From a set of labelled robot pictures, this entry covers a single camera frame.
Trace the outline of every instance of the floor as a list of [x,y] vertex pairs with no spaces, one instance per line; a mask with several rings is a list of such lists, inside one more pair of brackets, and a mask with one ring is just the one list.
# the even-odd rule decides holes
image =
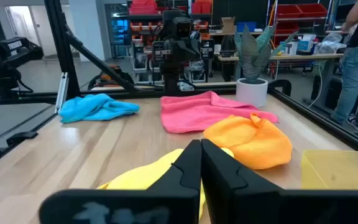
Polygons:
[[[132,65],[129,58],[109,60],[109,64],[118,64],[124,72],[132,73]],[[82,90],[86,90],[91,78],[100,72],[90,62],[80,62],[75,59],[75,67],[78,82]],[[35,92],[56,92],[60,81],[60,66],[58,60],[33,61],[18,68],[22,74],[22,81]],[[283,71],[278,75],[279,79],[287,79],[292,83],[291,97],[302,102],[303,98],[311,95],[314,73],[307,73],[305,77],[300,70]],[[209,82],[223,82],[220,72],[214,72]],[[53,114],[53,105],[36,103],[28,105],[1,105],[0,106],[0,147],[6,147],[6,139],[14,133],[29,131]],[[344,128],[354,132],[354,129],[345,124]]]

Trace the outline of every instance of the white pot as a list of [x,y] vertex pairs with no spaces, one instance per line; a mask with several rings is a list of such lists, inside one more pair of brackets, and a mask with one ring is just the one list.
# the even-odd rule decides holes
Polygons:
[[248,84],[243,81],[245,78],[237,80],[236,86],[236,98],[241,103],[247,103],[254,105],[255,107],[261,107],[266,105],[267,97],[267,84],[264,79],[258,78],[260,84]]

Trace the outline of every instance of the yellow container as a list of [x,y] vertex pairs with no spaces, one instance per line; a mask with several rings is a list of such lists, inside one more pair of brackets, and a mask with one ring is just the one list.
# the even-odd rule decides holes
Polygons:
[[358,189],[358,152],[307,150],[301,166],[302,189]]

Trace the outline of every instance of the blue towel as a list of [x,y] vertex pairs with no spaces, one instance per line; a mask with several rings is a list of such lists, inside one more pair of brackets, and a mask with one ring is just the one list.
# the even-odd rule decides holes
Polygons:
[[63,118],[61,120],[62,123],[81,120],[104,121],[138,111],[138,105],[116,101],[102,93],[87,95],[84,98],[76,97],[66,101],[60,110],[60,116]]

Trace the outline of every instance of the orange towel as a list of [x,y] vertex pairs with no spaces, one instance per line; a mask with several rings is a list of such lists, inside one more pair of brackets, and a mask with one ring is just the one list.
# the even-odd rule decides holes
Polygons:
[[291,160],[289,138],[267,119],[231,115],[204,131],[204,137],[230,149],[234,158],[251,169],[268,169]]

